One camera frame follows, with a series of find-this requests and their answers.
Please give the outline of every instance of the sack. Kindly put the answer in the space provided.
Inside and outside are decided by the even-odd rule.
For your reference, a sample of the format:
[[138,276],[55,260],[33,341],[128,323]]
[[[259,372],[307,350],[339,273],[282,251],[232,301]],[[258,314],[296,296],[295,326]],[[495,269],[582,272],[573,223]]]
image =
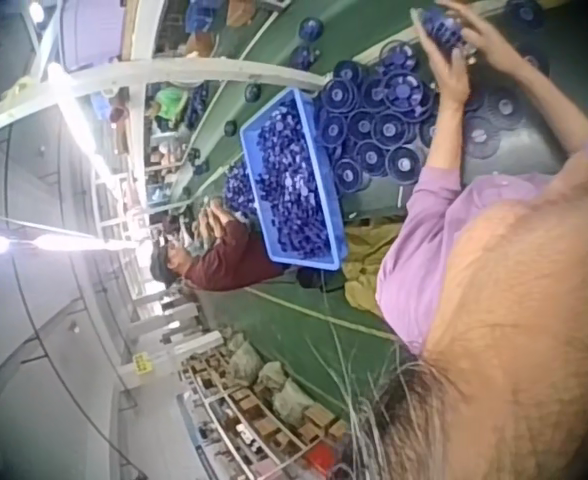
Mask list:
[[256,381],[262,368],[263,360],[250,342],[245,342],[230,359],[230,375],[248,386]]
[[234,354],[239,348],[243,346],[244,343],[245,336],[242,333],[237,333],[232,338],[230,338],[229,342],[227,342],[227,349],[231,354]]
[[314,400],[308,397],[290,378],[280,393],[274,395],[274,411],[286,423],[300,428],[305,423],[303,413],[314,405]]
[[281,362],[270,362],[258,374],[257,385],[268,388],[273,392],[280,392],[286,381],[287,376],[283,371]]

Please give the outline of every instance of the blue disc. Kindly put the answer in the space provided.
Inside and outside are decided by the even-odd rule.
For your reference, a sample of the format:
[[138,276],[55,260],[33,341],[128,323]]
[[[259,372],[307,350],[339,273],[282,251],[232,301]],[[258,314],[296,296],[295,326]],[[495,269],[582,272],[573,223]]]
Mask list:
[[464,44],[463,35],[461,35],[461,24],[456,19],[445,14],[445,10],[439,7],[432,7],[423,12],[421,23],[425,32],[438,47],[451,56],[452,50]]
[[393,110],[405,112],[423,99],[423,82],[410,72],[393,72],[383,82],[385,101]]
[[328,115],[318,131],[320,142],[326,147],[340,145],[347,135],[347,123],[340,115]]
[[483,87],[472,85],[472,92],[470,93],[467,102],[465,102],[466,112],[475,112],[479,110],[485,103],[485,96],[487,92]]
[[418,137],[418,130],[419,130],[418,123],[408,123],[407,124],[407,136],[405,137],[405,140],[403,141],[403,145],[409,145],[410,143],[413,143],[414,140],[416,140],[416,137]]
[[545,10],[536,0],[508,0],[505,13],[527,30],[540,30],[545,24]]
[[314,17],[307,17],[298,27],[298,36],[304,42],[314,43],[323,35],[325,26],[323,22]]
[[331,80],[321,92],[323,105],[330,112],[346,113],[354,107],[357,92],[347,80],[335,78]]
[[299,45],[290,54],[289,66],[307,72],[316,63],[319,55],[320,52],[309,45]]
[[400,185],[414,185],[421,174],[421,156],[411,148],[392,150],[385,161],[387,173]]
[[374,115],[367,110],[354,112],[347,122],[347,133],[357,142],[372,139],[372,124]]
[[385,166],[386,152],[375,142],[369,140],[359,144],[356,147],[354,157],[356,163],[369,175],[373,177],[387,176]]
[[381,77],[372,77],[365,82],[361,92],[363,106],[371,112],[380,112],[387,108],[385,88]]
[[256,103],[261,98],[261,85],[250,83],[245,87],[245,101],[247,103]]
[[463,144],[466,155],[479,159],[490,158],[501,146],[501,134],[484,117],[468,116],[463,123]]
[[334,67],[334,78],[342,78],[354,85],[363,81],[364,67],[352,60],[342,60]]
[[343,158],[343,145],[336,145],[334,147],[327,147],[327,153],[330,157],[330,162],[335,163]]
[[398,113],[385,112],[374,120],[372,137],[383,148],[402,145],[407,137],[407,123]]
[[385,69],[392,70],[415,70],[418,66],[418,59],[412,47],[401,40],[392,40],[381,49],[379,54],[381,64]]
[[355,193],[367,188],[368,180],[369,178],[352,160],[343,159],[334,165],[334,181],[343,193]]
[[550,60],[542,50],[531,44],[519,45],[516,50],[543,75],[550,76]]
[[426,118],[421,122],[418,135],[421,138],[421,143],[430,148],[432,146],[432,139],[436,132],[436,115]]
[[496,87],[487,93],[487,117],[498,128],[515,130],[525,118],[523,103],[506,87]]
[[423,96],[417,106],[410,110],[400,112],[400,115],[408,123],[418,123],[434,113],[434,91],[427,85],[423,87]]

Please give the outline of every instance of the cable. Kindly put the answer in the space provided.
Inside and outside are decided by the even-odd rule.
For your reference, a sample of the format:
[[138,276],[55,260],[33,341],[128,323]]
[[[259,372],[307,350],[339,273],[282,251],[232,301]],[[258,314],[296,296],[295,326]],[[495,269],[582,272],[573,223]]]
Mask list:
[[[5,151],[5,172],[4,172],[4,175],[3,175],[3,203],[4,203],[3,210],[4,210],[4,214],[5,214],[6,217],[9,217],[9,207],[8,207],[9,206],[9,195],[8,195],[7,186],[8,186],[8,180],[9,180],[10,140],[11,140],[11,136],[12,136],[12,128],[13,128],[13,124],[10,124],[8,126],[7,150]],[[121,457],[121,459],[123,459],[125,462],[127,462],[129,465],[131,465],[144,478],[148,478],[147,475],[145,474],[145,472],[143,470],[141,470],[134,462],[132,462],[129,459],[129,457],[127,455],[125,455],[123,453],[123,451],[121,451],[109,439],[109,437],[107,437],[101,431],[101,429],[98,427],[98,425],[94,422],[94,420],[92,420],[92,418],[85,411],[85,409],[80,404],[80,402],[76,399],[76,397],[74,396],[74,393],[72,393],[72,390],[70,389],[70,387],[67,385],[67,383],[63,379],[63,376],[61,375],[61,372],[58,370],[58,368],[54,364],[54,361],[52,360],[52,357],[50,356],[49,352],[45,348],[45,342],[43,341],[43,338],[41,337],[41,334],[38,331],[38,328],[36,326],[36,323],[34,322],[34,317],[32,317],[32,312],[31,312],[31,310],[29,308],[29,305],[27,303],[27,298],[25,297],[25,292],[23,291],[23,286],[21,284],[21,279],[20,279],[20,276],[18,274],[18,267],[16,265],[16,259],[14,258],[14,252],[12,252],[12,251],[10,251],[10,258],[12,260],[12,269],[14,270],[14,279],[16,280],[16,286],[18,288],[19,296],[21,297],[21,303],[23,304],[23,309],[25,310],[25,314],[27,315],[27,320],[30,322],[30,325],[32,326],[32,330],[34,331],[34,337],[38,341],[39,346],[43,350],[43,354],[45,355],[45,358],[47,358],[47,361],[49,362],[50,366],[52,367],[52,371],[54,372],[54,375],[56,375],[56,377],[58,378],[58,381],[61,383],[61,385],[63,386],[63,388],[65,389],[65,391],[69,395],[70,399],[72,400],[72,403],[74,403],[74,405],[76,406],[76,408],[78,409],[78,411],[81,413],[81,415],[83,415],[83,417],[85,417],[85,419],[87,420],[87,422],[92,426],[92,428],[96,431],[96,433],[98,433],[98,435],[103,440],[105,440],[105,442],[116,453],[118,453],[118,455]]]

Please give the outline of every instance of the blue plastic basket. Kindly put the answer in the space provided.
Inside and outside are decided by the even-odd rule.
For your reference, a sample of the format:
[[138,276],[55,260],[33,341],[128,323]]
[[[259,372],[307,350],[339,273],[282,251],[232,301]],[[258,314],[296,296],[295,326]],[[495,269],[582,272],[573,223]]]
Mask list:
[[[260,200],[256,188],[256,178],[263,172],[263,154],[258,147],[258,134],[261,127],[267,122],[274,110],[284,101],[296,101],[307,148],[310,153],[314,177],[325,217],[325,226],[330,241],[330,252],[324,257],[303,259],[295,253],[284,252],[278,243],[278,233],[272,226],[272,211],[268,202]],[[316,125],[314,124],[314,101],[313,99],[295,88],[289,88],[276,96],[268,105],[252,117],[241,128],[241,143],[245,162],[250,174],[250,182],[254,197],[259,199],[258,218],[263,230],[263,238],[267,247],[267,254],[277,263],[289,265],[300,265],[303,267],[319,268],[322,270],[338,270],[341,262],[347,256],[347,242],[345,240],[345,229],[343,217],[334,185],[334,175],[330,160],[324,148],[316,145]]]

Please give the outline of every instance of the human hand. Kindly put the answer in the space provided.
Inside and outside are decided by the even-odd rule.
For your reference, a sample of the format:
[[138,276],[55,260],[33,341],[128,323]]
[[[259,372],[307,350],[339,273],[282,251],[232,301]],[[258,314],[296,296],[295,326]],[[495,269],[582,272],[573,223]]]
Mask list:
[[495,69],[512,74],[523,65],[525,60],[498,29],[478,16],[469,6],[452,0],[437,0],[436,3],[454,10],[473,27],[463,29],[463,38],[482,51],[488,63]]
[[430,68],[438,84],[441,105],[462,107],[470,96],[470,81],[463,53],[460,49],[455,48],[452,51],[452,61],[448,62],[425,32],[418,10],[411,9],[410,15],[418,33],[419,42],[427,54]]

